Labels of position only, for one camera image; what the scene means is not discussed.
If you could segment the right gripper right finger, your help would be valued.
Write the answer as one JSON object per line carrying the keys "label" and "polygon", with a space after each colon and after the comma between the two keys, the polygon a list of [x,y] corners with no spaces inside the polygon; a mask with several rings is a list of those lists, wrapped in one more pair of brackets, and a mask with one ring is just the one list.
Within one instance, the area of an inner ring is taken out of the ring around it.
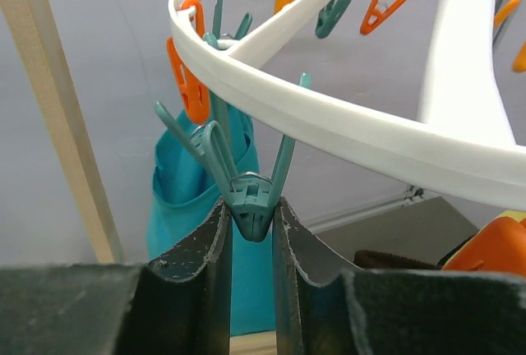
{"label": "right gripper right finger", "polygon": [[525,281],[511,274],[362,270],[281,199],[273,222],[280,354],[522,354]]}

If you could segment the teal clothespin front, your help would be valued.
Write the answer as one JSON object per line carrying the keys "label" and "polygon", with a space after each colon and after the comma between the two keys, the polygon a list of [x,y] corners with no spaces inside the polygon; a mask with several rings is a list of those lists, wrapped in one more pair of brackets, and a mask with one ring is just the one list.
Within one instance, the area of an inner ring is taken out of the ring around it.
{"label": "teal clothespin front", "polygon": [[204,155],[224,202],[249,242],[262,242],[270,228],[292,162],[296,141],[281,138],[274,169],[270,177],[253,171],[239,173],[218,122],[205,126],[201,144]]}

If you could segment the orange clothespin front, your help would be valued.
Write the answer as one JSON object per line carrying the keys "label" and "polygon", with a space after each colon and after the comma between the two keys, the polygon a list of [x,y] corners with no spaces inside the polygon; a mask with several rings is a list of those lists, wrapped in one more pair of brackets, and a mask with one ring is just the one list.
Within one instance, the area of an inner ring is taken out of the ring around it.
{"label": "orange clothespin front", "polygon": [[525,277],[525,221],[495,218],[468,240],[441,268]]}

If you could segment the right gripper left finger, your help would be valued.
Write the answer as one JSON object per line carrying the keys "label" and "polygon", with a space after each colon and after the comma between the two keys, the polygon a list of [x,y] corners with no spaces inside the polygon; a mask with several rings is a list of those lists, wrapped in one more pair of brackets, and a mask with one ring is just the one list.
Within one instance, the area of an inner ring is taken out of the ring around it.
{"label": "right gripper left finger", "polygon": [[223,202],[144,265],[8,266],[4,354],[226,354],[231,215]]}

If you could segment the white round clip hanger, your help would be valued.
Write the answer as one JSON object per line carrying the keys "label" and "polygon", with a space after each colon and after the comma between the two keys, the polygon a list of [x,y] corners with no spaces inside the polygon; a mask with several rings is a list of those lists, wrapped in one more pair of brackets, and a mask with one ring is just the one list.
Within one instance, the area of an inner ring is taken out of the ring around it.
{"label": "white round clip hanger", "polygon": [[295,0],[225,51],[206,44],[184,0],[168,0],[183,63],[228,103],[318,150],[401,182],[503,209],[525,207],[525,148],[515,142],[492,64],[495,0],[439,0],[417,120],[265,73],[329,0]]}

